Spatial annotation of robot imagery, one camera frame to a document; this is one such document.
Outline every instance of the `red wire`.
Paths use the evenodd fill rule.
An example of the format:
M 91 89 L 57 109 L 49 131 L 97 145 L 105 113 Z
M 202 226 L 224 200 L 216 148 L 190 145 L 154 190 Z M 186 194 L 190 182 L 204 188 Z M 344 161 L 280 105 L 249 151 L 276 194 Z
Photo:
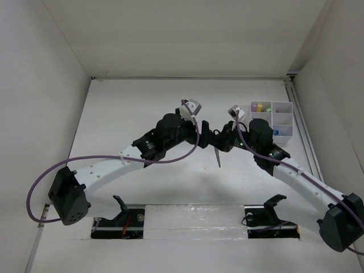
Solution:
M 127 227 L 129 226 L 130 222 L 131 222 L 131 216 L 129 216 L 129 217 L 127 218 L 126 225 L 123 227 L 123 236 L 122 236 L 122 238 L 124 238 L 124 236 L 125 236 L 125 234 L 126 234 L 126 229 L 127 229 Z

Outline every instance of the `white table surface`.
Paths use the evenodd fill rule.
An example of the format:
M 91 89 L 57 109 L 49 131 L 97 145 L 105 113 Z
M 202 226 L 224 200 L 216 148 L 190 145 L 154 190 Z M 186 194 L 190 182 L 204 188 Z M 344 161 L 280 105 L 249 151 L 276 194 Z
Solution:
M 181 99 L 189 98 L 202 104 L 200 124 L 205 119 L 213 129 L 222 129 L 229 121 L 227 110 L 234 104 L 288 101 L 280 80 L 93 80 L 71 157 L 122 151 L 165 113 L 173 113 Z M 309 169 L 296 126 L 293 134 L 283 148 Z M 191 148 L 183 143 L 168 151 L 166 159 Z M 106 203 L 115 202 L 112 195 L 120 195 L 127 204 L 226 206 L 262 204 L 280 193 L 298 205 L 309 205 L 260 170 L 248 152 L 220 153 L 221 169 L 214 157 L 212 147 L 198 148 L 180 162 L 129 173 L 101 188 L 95 197 Z M 70 168 L 92 162 L 72 163 Z M 356 255 L 334 252 L 306 229 L 301 229 L 301 239 L 247 239 L 246 230 L 239 227 L 238 239 L 198 239 L 196 233 L 193 239 L 173 239 L 170 234 L 163 239 L 161 231 L 156 237 L 125 241 L 90 239 L 91 223 L 91 218 L 84 218 L 68 227 L 46 225 L 32 272 L 362 272 Z

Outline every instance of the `mounting slot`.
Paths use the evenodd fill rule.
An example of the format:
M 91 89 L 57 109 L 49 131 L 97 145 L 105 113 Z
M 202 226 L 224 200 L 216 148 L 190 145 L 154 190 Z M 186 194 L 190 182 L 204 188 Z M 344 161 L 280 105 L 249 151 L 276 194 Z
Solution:
M 126 228 L 126 234 L 123 236 L 124 222 L 116 225 L 112 220 L 102 218 L 97 229 L 91 233 L 92 239 L 143 239 L 145 206 L 138 205 L 128 206 L 130 223 Z M 94 229 L 96 221 L 93 221 L 92 229 Z

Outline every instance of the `compartment organizer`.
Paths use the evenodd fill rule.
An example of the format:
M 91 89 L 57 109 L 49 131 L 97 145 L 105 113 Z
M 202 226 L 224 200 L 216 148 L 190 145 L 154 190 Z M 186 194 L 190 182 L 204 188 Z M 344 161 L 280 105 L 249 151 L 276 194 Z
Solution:
M 247 125 L 254 118 L 266 120 L 274 130 L 274 143 L 286 144 L 293 136 L 293 103 L 291 102 L 252 101 L 245 117 Z

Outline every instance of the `white wall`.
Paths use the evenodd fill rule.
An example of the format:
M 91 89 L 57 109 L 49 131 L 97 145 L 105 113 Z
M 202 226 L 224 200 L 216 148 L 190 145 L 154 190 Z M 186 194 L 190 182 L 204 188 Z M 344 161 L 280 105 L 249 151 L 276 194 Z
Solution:
M 363 12 L 362 0 L 333 0 L 313 57 L 294 80 L 326 183 L 362 198 Z M 364 251 L 364 239 L 355 246 Z
M 26 194 L 65 159 L 89 79 L 41 0 L 0 1 L 0 271 L 24 272 L 37 224 Z M 39 217 L 52 177 L 36 191 Z
M 90 76 L 286 75 L 326 0 L 44 0 Z

